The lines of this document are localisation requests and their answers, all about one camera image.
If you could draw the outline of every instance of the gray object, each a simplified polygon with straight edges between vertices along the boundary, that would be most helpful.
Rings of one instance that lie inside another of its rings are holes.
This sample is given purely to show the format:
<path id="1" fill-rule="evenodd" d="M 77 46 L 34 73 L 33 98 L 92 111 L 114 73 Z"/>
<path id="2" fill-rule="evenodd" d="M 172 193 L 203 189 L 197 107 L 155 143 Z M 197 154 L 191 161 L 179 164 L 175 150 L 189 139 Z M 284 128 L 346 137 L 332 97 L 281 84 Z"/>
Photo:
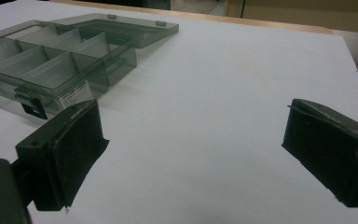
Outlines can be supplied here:
<path id="1" fill-rule="evenodd" d="M 27 21 L 0 31 L 0 95 L 46 119 L 97 99 L 136 67 L 135 49 L 173 35 L 179 25 L 116 15 Z"/>

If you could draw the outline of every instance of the white paper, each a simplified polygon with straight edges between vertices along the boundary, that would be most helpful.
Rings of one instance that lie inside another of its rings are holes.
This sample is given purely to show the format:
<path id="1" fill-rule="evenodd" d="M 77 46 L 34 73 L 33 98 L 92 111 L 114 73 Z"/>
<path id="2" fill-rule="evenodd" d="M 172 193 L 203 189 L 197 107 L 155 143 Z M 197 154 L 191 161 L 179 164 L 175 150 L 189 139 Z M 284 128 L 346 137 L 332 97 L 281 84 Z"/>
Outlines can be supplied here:
<path id="1" fill-rule="evenodd" d="M 93 12 L 180 30 L 137 49 L 137 67 L 99 99 L 108 149 L 69 214 L 30 205 L 34 223 L 358 224 L 281 147 L 293 98 L 358 121 L 342 37 L 26 0 L 0 6 L 0 30 Z M 38 122 L 0 103 L 0 157 L 15 158 Z"/>

